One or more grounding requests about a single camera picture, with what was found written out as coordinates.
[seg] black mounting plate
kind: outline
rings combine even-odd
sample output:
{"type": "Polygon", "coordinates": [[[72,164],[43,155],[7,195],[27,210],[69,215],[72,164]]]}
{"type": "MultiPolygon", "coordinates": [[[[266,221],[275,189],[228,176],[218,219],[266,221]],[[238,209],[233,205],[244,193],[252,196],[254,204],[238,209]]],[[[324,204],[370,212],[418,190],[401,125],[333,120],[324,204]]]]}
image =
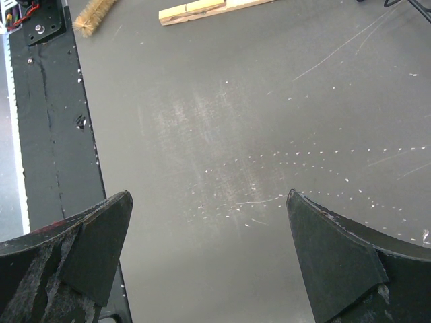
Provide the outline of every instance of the black mounting plate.
{"type": "Polygon", "coordinates": [[[40,8],[23,23],[28,46],[47,42],[65,32],[65,18],[61,0],[42,0],[40,8]]]}

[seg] brush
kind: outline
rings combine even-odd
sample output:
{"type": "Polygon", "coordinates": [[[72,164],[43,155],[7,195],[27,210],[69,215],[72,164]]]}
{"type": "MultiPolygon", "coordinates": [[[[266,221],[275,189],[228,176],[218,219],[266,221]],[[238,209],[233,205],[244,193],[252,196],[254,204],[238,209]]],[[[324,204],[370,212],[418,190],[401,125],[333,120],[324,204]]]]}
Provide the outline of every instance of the brush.
{"type": "Polygon", "coordinates": [[[73,23],[73,29],[83,37],[91,36],[117,0],[90,0],[73,23]]]}

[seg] white strip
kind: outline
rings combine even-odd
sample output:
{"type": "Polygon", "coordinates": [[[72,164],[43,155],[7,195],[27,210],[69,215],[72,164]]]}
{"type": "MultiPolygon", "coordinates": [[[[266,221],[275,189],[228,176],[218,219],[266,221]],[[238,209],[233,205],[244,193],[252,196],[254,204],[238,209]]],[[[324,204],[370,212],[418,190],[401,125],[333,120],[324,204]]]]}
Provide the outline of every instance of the white strip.
{"type": "Polygon", "coordinates": [[[18,195],[20,197],[20,209],[22,219],[23,234],[30,232],[30,220],[28,218],[27,194],[24,184],[24,168],[22,167],[20,131],[18,129],[18,108],[16,106],[15,96],[15,81],[13,80],[11,51],[9,45],[9,36],[2,35],[3,49],[5,53],[6,76],[7,76],[7,91],[9,93],[9,107],[11,109],[11,124],[13,137],[13,150],[15,152],[15,169],[18,182],[18,195]]]}

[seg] brush bristle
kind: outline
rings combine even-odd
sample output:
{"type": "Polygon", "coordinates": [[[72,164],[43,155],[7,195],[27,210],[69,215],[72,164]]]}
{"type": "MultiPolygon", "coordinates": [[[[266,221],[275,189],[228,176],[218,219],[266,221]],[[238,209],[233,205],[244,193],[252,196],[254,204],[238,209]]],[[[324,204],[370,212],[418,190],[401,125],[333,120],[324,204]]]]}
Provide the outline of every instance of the brush bristle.
{"type": "Polygon", "coordinates": [[[73,23],[73,29],[83,37],[91,36],[117,0],[90,0],[73,23]]]}

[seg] orange wire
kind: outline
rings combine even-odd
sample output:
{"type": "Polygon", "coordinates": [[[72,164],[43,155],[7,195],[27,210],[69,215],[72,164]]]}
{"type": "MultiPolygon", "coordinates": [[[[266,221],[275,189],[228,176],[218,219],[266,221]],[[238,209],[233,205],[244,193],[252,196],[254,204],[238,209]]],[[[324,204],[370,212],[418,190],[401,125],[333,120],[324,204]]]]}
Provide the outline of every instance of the orange wire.
{"type": "Polygon", "coordinates": [[[28,11],[28,13],[21,19],[18,19],[13,23],[12,26],[8,26],[7,29],[15,29],[17,28],[24,20],[28,19],[37,9],[39,9],[40,5],[32,6],[32,8],[28,11]]]}

